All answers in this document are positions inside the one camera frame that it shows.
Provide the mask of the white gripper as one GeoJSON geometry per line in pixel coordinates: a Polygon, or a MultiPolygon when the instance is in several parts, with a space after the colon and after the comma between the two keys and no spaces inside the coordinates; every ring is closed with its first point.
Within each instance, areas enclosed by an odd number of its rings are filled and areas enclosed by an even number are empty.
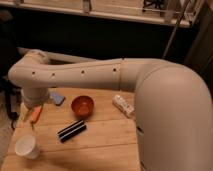
{"type": "Polygon", "coordinates": [[[23,88],[21,90],[22,101],[29,109],[40,106],[49,99],[47,88],[23,88]]]}

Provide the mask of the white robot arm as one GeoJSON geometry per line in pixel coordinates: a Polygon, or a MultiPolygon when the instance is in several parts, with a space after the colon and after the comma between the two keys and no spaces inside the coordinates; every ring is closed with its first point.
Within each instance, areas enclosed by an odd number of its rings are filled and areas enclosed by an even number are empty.
{"type": "Polygon", "coordinates": [[[125,58],[52,65],[28,51],[8,72],[29,108],[50,87],[94,88],[134,94],[140,166],[146,171],[213,171],[213,104],[192,69],[163,59],[125,58]]]}

